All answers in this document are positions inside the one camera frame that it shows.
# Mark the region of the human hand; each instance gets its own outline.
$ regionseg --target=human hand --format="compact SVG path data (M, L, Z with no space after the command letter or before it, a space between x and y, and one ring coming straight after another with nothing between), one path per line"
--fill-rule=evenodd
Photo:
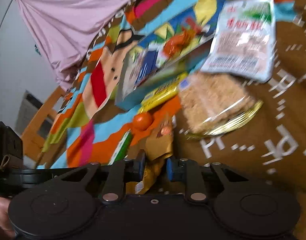
M15 232L8 218L9 203L9 199L0 198L0 240L8 240L15 237Z

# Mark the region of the white food package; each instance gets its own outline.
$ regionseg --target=white food package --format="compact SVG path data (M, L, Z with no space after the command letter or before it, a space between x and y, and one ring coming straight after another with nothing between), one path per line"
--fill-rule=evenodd
M274 0L226 2L200 71L231 73L264 83L272 76L274 46Z

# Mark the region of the red stripe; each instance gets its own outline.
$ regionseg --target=red stripe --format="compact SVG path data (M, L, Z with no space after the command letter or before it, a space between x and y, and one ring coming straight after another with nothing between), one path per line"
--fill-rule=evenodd
M96 105L99 107L107 97L101 61L98 62L94 71L92 72L91 84Z

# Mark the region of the black circular cover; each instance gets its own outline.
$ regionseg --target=black circular cover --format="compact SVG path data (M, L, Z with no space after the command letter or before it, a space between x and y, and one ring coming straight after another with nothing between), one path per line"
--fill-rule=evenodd
M224 190L214 211L229 229L250 236L276 236L291 231L300 208L295 198L280 191L233 192Z
M15 196L8 208L16 231L36 239L54 239L79 230L95 212L95 202L80 187L41 187Z

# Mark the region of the silver screw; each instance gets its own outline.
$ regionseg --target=silver screw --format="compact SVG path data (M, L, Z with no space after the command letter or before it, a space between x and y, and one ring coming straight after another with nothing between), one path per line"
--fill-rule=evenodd
M196 192L191 195L191 199L196 200L196 201L202 201L206 199L206 196L203 193Z
M103 195L105 201L114 201L118 199L118 195L115 193L106 193Z

